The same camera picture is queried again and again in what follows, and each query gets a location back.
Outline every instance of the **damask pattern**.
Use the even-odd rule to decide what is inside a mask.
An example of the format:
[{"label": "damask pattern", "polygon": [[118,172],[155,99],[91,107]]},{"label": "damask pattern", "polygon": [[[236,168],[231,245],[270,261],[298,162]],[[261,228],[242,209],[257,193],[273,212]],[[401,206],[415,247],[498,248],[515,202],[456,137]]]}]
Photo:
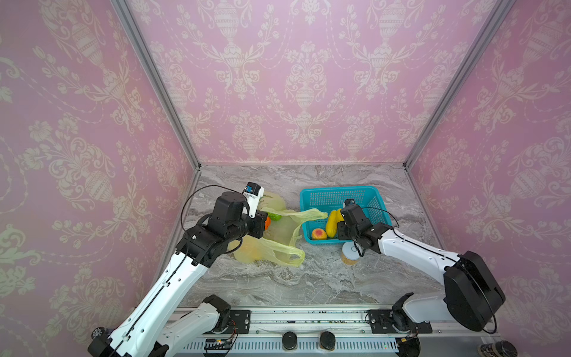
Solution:
[{"label": "damask pattern", "polygon": [[402,162],[494,4],[129,0],[202,163]]},{"label": "damask pattern", "polygon": [[84,355],[150,287],[193,170],[111,3],[0,7],[0,355]]},{"label": "damask pattern", "polygon": [[479,252],[523,355],[571,337],[571,2],[517,1],[412,169],[448,248]]}]

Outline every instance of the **robotic arm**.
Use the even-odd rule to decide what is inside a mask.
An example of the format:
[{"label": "robotic arm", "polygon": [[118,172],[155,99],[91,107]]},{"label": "robotic arm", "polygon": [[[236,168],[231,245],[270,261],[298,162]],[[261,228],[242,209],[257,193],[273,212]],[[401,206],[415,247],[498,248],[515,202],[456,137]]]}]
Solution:
[{"label": "robotic arm", "polygon": [[412,239],[384,223],[372,224],[353,199],[345,200],[337,229],[339,239],[350,239],[361,249],[393,256],[433,277],[444,292],[404,295],[393,306],[395,326],[411,329],[411,322],[456,320],[472,331],[482,331],[505,302],[504,292],[474,252],[458,254]]},{"label": "robotic arm", "polygon": [[171,357],[198,335],[228,326],[230,305],[215,295],[191,314],[165,327],[192,285],[206,273],[229,242],[245,235],[261,238],[267,213],[258,211],[264,188],[248,182],[244,191],[224,192],[211,214],[189,228],[167,268],[133,313],[115,330],[98,327],[88,352],[94,357]]}]

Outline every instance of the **blue basket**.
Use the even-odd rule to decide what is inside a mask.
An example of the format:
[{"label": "blue basket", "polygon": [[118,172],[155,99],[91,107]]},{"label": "blue basket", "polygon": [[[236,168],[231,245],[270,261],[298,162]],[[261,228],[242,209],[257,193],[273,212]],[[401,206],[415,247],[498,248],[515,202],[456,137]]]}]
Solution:
[{"label": "blue basket", "polygon": [[[343,208],[343,202],[348,198],[355,199],[355,203],[361,207],[376,207],[386,210],[383,198],[379,191],[373,186],[350,186],[350,187],[327,187],[327,188],[306,188],[301,191],[299,198],[299,206],[302,211],[316,208],[321,212],[331,213],[333,210]],[[371,223],[377,224],[383,222],[392,225],[391,218],[386,212],[363,208],[365,215],[371,220]],[[310,220],[303,223],[303,234],[305,240],[311,244],[327,244],[327,243],[345,243],[346,240],[338,240],[335,238],[324,240],[311,239],[311,232],[316,228],[325,230],[327,219]]]}]

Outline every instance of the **green vegetable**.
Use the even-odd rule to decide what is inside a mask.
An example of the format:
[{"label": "green vegetable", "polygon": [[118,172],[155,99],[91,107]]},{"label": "green vegetable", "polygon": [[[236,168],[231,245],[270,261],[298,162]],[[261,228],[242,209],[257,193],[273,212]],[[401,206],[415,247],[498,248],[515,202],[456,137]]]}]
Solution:
[{"label": "green vegetable", "polygon": [[271,220],[275,220],[276,222],[279,221],[280,219],[282,219],[282,216],[280,216],[279,214],[270,213],[270,212],[268,212],[268,217]]}]

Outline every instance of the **black mounting plate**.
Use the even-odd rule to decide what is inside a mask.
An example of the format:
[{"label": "black mounting plate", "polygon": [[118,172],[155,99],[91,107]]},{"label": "black mounting plate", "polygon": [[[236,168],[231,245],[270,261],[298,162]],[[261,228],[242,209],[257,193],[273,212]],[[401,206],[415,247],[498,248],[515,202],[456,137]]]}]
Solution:
[{"label": "black mounting plate", "polygon": [[[230,309],[230,320],[233,320],[236,323],[236,327],[238,328],[239,335],[247,335],[250,331],[250,310],[233,310]],[[222,332],[223,334],[231,334],[232,327],[228,326],[226,330]]]},{"label": "black mounting plate", "polygon": [[[395,330],[393,320],[390,317],[392,310],[369,310],[369,324],[373,334],[399,334],[400,331]],[[419,334],[431,334],[432,326],[429,322],[418,323]]]}]

